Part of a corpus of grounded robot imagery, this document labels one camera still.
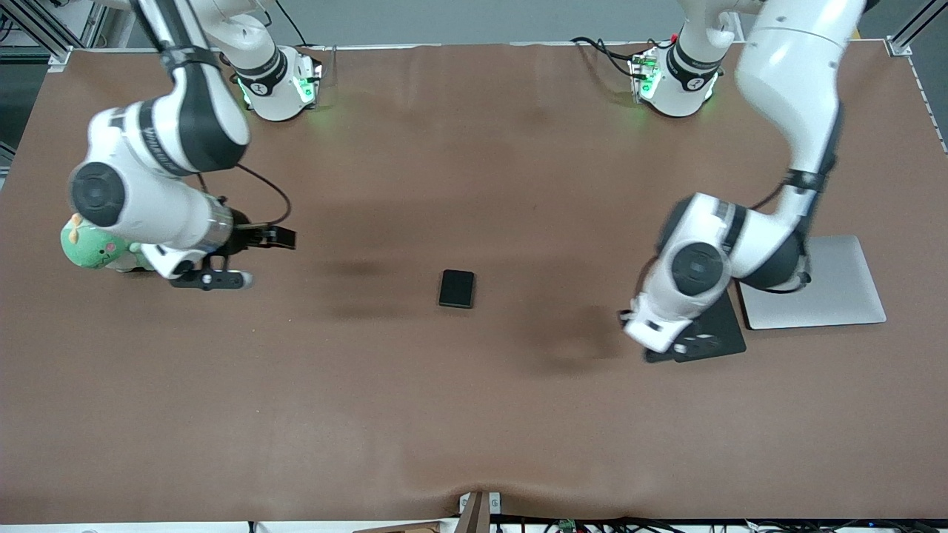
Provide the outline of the black phone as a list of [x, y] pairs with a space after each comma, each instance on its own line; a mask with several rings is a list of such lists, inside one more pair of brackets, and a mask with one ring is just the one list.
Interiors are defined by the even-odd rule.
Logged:
[[439, 306], [472, 308], [476, 275], [472, 271], [445, 269], [441, 273], [438, 292]]

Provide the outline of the aluminium frame post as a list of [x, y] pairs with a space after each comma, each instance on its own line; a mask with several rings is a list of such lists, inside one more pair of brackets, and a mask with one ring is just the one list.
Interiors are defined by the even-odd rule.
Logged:
[[922, 31], [933, 23], [945, 9], [948, 0], [926, 0], [924, 4], [903, 24], [894, 35], [887, 35], [884, 41], [889, 57], [911, 56], [911, 43]]
[[109, 14], [94, 0], [0, 0], [0, 65], [65, 65], [97, 45]]

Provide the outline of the silver laptop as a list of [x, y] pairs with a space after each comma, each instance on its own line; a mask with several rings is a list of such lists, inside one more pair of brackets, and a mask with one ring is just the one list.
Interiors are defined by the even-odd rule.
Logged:
[[786, 295], [738, 284], [746, 324], [752, 330], [882, 324], [886, 311], [854, 235], [812, 237], [810, 282]]

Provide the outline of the brown table cover mat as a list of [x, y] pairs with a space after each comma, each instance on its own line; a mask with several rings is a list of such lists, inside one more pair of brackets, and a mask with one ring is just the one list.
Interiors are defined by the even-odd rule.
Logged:
[[[551, 518], [948, 518], [948, 156], [879, 41], [839, 87], [813, 232], [858, 236], [886, 323], [650, 364], [616, 314], [671, 206], [787, 168], [732, 76], [676, 121], [578, 47], [341, 51], [325, 106], [252, 121], [298, 249], [202, 292], [62, 254], [89, 118], [170, 88], [152, 54], [75, 54], [0, 192], [0, 523], [430, 519], [477, 489]], [[472, 308], [439, 306], [445, 269]]]

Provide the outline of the green dinosaur plush toy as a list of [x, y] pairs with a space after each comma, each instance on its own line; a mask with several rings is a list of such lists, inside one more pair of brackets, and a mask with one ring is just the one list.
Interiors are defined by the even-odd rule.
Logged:
[[78, 213], [64, 224], [60, 240], [64, 255], [82, 269], [111, 269], [122, 273], [155, 270], [139, 243], [105, 232]]

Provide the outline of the black mouse pad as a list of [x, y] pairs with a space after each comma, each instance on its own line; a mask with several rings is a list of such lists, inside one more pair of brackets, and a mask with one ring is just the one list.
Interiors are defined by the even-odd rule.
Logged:
[[694, 332], [690, 337], [696, 338], [696, 341], [690, 349], [691, 361], [737, 355], [747, 350], [744, 334], [727, 289], [720, 299], [693, 321], [692, 326]]

